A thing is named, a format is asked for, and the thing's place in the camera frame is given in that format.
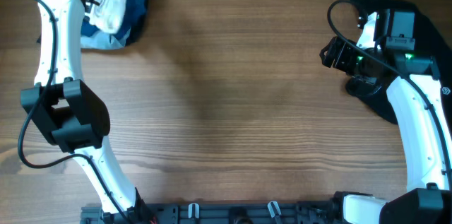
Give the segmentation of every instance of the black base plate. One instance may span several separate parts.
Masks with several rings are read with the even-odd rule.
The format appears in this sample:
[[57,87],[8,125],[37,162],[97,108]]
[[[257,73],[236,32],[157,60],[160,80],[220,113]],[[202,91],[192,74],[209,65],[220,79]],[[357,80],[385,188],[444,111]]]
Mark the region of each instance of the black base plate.
[[[282,224],[326,224],[328,201],[303,201],[297,204],[279,204]],[[189,205],[147,204],[157,216],[159,224],[231,224],[230,209],[244,208],[253,224],[274,224],[267,204],[200,204],[199,219],[188,219]],[[104,224],[100,207],[82,208],[80,224]]]

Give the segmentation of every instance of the black joint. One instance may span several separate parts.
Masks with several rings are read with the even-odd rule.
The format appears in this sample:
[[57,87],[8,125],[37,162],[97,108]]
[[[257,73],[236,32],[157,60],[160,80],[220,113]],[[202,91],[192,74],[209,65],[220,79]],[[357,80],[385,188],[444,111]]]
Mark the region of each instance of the black joint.
[[438,185],[436,185],[436,183],[434,183],[434,182],[429,182],[427,184],[427,189],[431,189],[431,190],[438,189]]
[[[126,213],[127,218],[132,223],[149,223],[150,220],[156,220],[153,212],[146,206],[144,201],[141,199],[140,194],[135,189],[135,205],[129,207],[124,212]],[[103,221],[105,224],[113,224],[113,223],[124,223],[124,219],[122,218],[120,213],[105,213],[102,212]]]
[[[42,86],[22,90],[20,102],[27,113],[41,90]],[[66,99],[69,106],[53,107],[61,99]],[[53,85],[32,120],[47,142],[58,145],[64,153],[88,146],[101,148],[110,130],[107,107],[81,80]]]
[[442,174],[442,175],[447,175],[447,171],[445,171],[445,170],[441,170],[441,174]]
[[56,72],[58,72],[58,68],[55,68],[55,69],[54,69],[54,73],[56,73]]
[[386,203],[380,212],[379,223],[445,223],[450,212],[447,196],[436,184],[427,184],[426,189],[416,188]]
[[431,110],[431,111],[433,111],[434,110],[434,106],[433,106],[433,104],[428,104],[426,107],[425,107],[425,110]]

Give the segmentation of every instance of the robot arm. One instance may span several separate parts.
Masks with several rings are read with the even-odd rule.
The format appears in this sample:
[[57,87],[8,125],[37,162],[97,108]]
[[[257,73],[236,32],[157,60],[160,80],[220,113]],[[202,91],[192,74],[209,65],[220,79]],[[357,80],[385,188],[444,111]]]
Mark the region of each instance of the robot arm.
[[[85,7],[81,0],[42,0],[53,13],[58,21],[56,22],[58,30],[58,51],[56,53],[56,68],[52,85],[61,85],[66,81],[83,81],[81,69],[81,26],[85,17]],[[45,9],[39,5],[42,21],[42,39],[41,39],[41,59],[40,66],[35,77],[35,85],[45,85],[49,78],[50,60],[52,58],[52,24],[49,21],[49,15]],[[121,207],[122,211],[135,206],[136,192],[135,187],[122,172],[117,159],[114,157],[108,136],[102,139],[102,147],[93,146],[74,149],[74,153],[81,153],[91,156],[97,170],[101,174],[112,196]],[[95,176],[93,169],[84,159],[75,158],[78,164],[83,168],[86,175],[93,184],[96,192],[99,194],[102,202],[102,210],[105,213],[115,214],[118,210],[113,206],[104,189]]]
[[[33,116],[30,116],[51,145],[58,145],[63,152],[73,154],[74,157],[77,155],[76,161],[93,183],[101,199],[102,216],[100,219],[104,223],[154,223],[153,214],[121,171],[117,159],[114,157],[108,139],[110,124],[105,104],[83,82],[79,40],[85,0],[42,1],[53,10],[53,14],[57,18],[58,45],[55,56],[57,71],[49,85],[50,87],[46,88],[46,90],[49,89],[48,93],[41,99],[43,85],[47,84],[51,69],[53,54],[50,47],[54,39],[54,32],[49,22],[47,9],[40,5],[42,17],[40,67],[35,78],[35,87],[23,90],[20,95],[22,106],[28,113],[30,113],[32,107],[37,107]],[[409,13],[402,13],[386,17],[386,26],[388,26],[388,23],[392,23],[392,25],[389,28],[383,27],[383,31],[400,30],[400,27],[393,27],[394,18],[400,19],[400,15],[402,17],[408,15],[408,19],[402,21],[408,22],[406,25],[410,25],[412,28],[412,24],[409,24]],[[363,42],[374,44],[375,36],[372,41],[371,37],[366,36],[366,34],[372,32],[376,34],[378,25],[376,20],[368,25],[373,26],[374,30],[364,31],[362,37],[365,41],[363,40]],[[333,199],[340,199],[339,204],[336,201],[331,204],[328,202],[328,205],[333,207],[328,207],[328,210],[323,212],[327,213],[329,220],[337,219],[336,213],[339,213],[341,218],[349,223],[413,223],[407,219],[414,219],[417,216],[407,216],[406,213],[417,213],[417,205],[422,205],[423,211],[427,209],[428,218],[431,218],[432,213],[435,213],[436,216],[442,214],[444,207],[443,191],[440,191],[440,189],[450,189],[448,186],[450,181],[447,180],[444,169],[451,156],[451,136],[439,99],[441,85],[434,59],[431,57],[426,59],[415,57],[412,59],[412,54],[405,53],[406,49],[414,49],[415,42],[414,39],[412,41],[411,39],[412,36],[410,37],[409,34],[395,35],[392,43],[385,42],[382,48],[376,47],[374,49],[381,50],[382,54],[375,52],[374,55],[390,58],[389,62],[394,63],[394,66],[399,66],[398,69],[403,69],[404,73],[410,74],[411,80],[428,95],[429,101],[433,103],[435,113],[439,118],[446,143],[440,140],[441,137],[436,130],[432,114],[424,107],[425,103],[421,100],[419,92],[408,81],[400,77],[388,76],[387,71],[378,66],[370,66],[371,69],[369,70],[369,61],[358,56],[356,52],[350,49],[350,46],[347,46],[338,38],[333,38],[321,53],[324,65],[329,67],[333,65],[352,76],[359,77],[363,83],[370,86],[378,85],[387,90],[388,100],[392,104],[399,122],[403,147],[407,156],[407,189],[417,188],[389,203],[364,194],[335,195]],[[69,106],[53,107],[60,99],[66,99]],[[423,189],[422,193],[417,193],[418,189]],[[427,200],[428,204],[412,204],[411,202],[415,200],[418,202]],[[393,209],[400,209],[399,205],[401,204],[405,211],[395,213]],[[310,213],[312,208],[316,208],[316,206],[309,207]],[[192,218],[193,214],[190,214],[189,208],[189,218],[194,222],[201,216],[199,206],[196,209],[198,213],[195,213],[195,217]],[[276,223],[281,223],[281,212],[275,211],[273,207],[271,209],[271,217],[275,217],[278,213],[278,218],[275,218],[275,220],[277,220]],[[297,209],[301,211],[302,206],[297,206]],[[176,209],[173,208],[172,213],[175,214],[176,212]],[[432,220],[420,218],[416,223],[427,222],[431,223]]]
[[[63,152],[85,155],[92,160],[99,176],[87,160],[74,158],[100,197],[105,223],[140,223],[147,220],[152,214],[122,172],[110,146],[107,108],[83,82],[80,38],[85,17],[84,0],[41,1],[52,10],[56,18],[56,73],[46,100],[32,120],[50,144],[58,145]],[[42,21],[40,65],[35,77],[35,87],[21,93],[21,102],[27,112],[47,84],[51,69],[54,32],[47,10],[40,4],[39,9]],[[69,106],[52,107],[60,99],[66,99]],[[108,192],[102,187],[100,179]],[[110,193],[117,206],[107,193]],[[119,210],[128,213],[128,220],[120,216]]]
[[[334,37],[320,53],[323,65],[333,66],[354,76],[367,95],[376,94],[378,90],[386,91],[398,121],[405,151],[408,193],[390,203],[361,194],[344,196],[342,214],[349,223],[435,223],[435,219],[414,220],[416,208],[406,206],[415,206],[416,201],[423,200],[429,207],[443,208],[439,190],[450,189],[446,163],[452,156],[452,145],[441,104],[439,70],[433,57],[415,52],[415,39],[412,36],[414,16],[409,11],[393,10],[371,14],[366,18],[357,46],[409,75],[433,105],[445,143],[441,142],[437,124],[427,104],[405,79],[392,75],[371,59],[360,56],[338,37]],[[421,198],[421,193],[417,193],[418,188],[426,189],[424,198]],[[400,210],[401,205],[405,207],[405,213],[391,213],[395,208]],[[411,213],[408,209],[414,212],[412,216],[406,215]]]

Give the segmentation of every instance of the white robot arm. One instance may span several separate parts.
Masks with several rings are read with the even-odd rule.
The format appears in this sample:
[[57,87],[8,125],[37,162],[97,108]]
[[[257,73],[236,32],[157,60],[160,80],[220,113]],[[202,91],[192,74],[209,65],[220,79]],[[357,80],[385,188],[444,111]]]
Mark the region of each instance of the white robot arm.
[[[99,194],[102,202],[100,219],[103,223],[155,223],[154,215],[121,171],[113,154],[108,139],[109,116],[105,104],[83,82],[80,32],[85,15],[84,0],[41,1],[53,11],[56,18],[56,32],[52,28],[52,22],[49,21],[49,9],[40,5],[42,19],[40,66],[35,78],[35,87],[23,90],[21,93],[22,106],[50,144],[58,145],[63,152],[76,156],[76,161],[81,165]],[[369,17],[366,27],[376,27],[372,16]],[[360,41],[374,45],[371,37],[367,35],[369,33],[372,33],[372,30],[365,28]],[[57,34],[55,53],[51,48],[55,39],[54,34]],[[334,42],[333,40],[327,46],[329,49],[326,49],[329,53],[332,48],[336,48],[334,52],[337,51],[340,55],[331,60],[329,56],[321,54],[323,64],[331,66],[335,62],[335,68],[353,74],[356,72],[356,68],[359,69],[359,63],[363,57],[348,59],[349,56],[346,55],[346,52],[351,50],[350,47],[344,42]],[[54,64],[56,64],[55,69],[50,65],[53,58]],[[353,69],[349,70],[346,65],[352,66]],[[56,72],[53,80],[47,85],[50,71]],[[446,143],[442,142],[443,138],[436,129],[438,124],[432,118],[431,110],[422,100],[418,90],[415,90],[407,80],[415,82],[433,104],[433,112],[439,119]],[[375,83],[375,80],[369,79],[368,82]],[[442,110],[439,97],[440,88],[440,82],[435,75],[424,73],[410,73],[410,79],[392,78],[387,87],[388,100],[397,117],[405,150],[408,191],[434,188],[439,192],[439,190],[450,189],[451,181],[448,180],[450,174],[446,174],[446,171],[452,156],[451,135]],[[54,109],[52,106],[57,104],[58,99],[61,98],[67,99],[69,107]],[[436,198],[433,201],[437,203],[439,202],[437,200],[438,193],[435,195]],[[391,211],[385,211],[385,208],[389,208],[388,206],[391,206],[393,202],[388,203],[369,195],[347,194],[340,202],[341,211],[339,212],[343,220],[348,223],[395,223],[396,218],[391,216]],[[276,205],[271,204],[271,217],[275,219],[276,223],[283,223],[281,211]],[[193,223],[196,223],[196,219],[202,217],[202,214],[199,213],[200,208],[199,206],[194,207],[195,213],[190,209],[193,210],[193,208],[188,210],[189,218],[194,216],[192,220]]]

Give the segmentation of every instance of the blue cloth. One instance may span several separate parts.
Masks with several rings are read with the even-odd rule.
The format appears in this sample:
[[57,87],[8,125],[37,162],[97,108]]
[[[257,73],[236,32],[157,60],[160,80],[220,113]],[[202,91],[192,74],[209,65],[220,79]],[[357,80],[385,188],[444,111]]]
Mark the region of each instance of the blue cloth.
[[118,49],[124,47],[131,29],[143,23],[141,19],[147,13],[145,4],[146,0],[127,0],[122,25],[118,32],[110,35],[110,37],[107,37],[107,33],[100,34],[99,28],[83,21],[81,30],[82,48]]

